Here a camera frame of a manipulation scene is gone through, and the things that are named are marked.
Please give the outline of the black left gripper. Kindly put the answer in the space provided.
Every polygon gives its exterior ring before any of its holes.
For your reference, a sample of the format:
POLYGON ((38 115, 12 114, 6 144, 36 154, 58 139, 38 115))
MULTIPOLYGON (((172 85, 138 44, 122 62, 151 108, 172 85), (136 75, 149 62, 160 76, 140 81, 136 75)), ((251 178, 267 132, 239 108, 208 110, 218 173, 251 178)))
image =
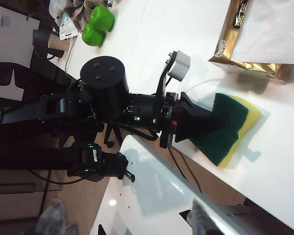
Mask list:
POLYGON ((226 125, 227 121, 224 118, 217 117, 212 111, 194 104, 185 92, 181 92, 180 99, 179 94, 167 92, 160 110, 160 147, 171 147, 174 135, 175 142, 180 142, 213 132, 226 125), (174 106, 178 102, 177 117, 174 106))

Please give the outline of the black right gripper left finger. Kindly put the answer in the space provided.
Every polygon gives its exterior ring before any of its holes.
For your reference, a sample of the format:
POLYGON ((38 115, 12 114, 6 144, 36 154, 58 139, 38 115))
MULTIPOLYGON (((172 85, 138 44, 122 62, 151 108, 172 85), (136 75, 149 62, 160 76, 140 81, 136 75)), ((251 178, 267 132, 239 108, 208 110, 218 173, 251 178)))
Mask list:
POLYGON ((65 227, 65 206, 60 199, 53 199, 51 205, 39 217, 35 232, 39 235, 63 235, 65 227))

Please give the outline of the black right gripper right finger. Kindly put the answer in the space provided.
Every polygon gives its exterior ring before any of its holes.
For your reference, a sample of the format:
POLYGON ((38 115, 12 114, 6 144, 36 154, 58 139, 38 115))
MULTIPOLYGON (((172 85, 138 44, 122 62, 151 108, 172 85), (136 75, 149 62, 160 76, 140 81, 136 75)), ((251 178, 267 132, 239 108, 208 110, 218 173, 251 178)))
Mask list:
POLYGON ((223 232, 196 199, 192 202, 190 226, 193 235, 223 235, 223 232))

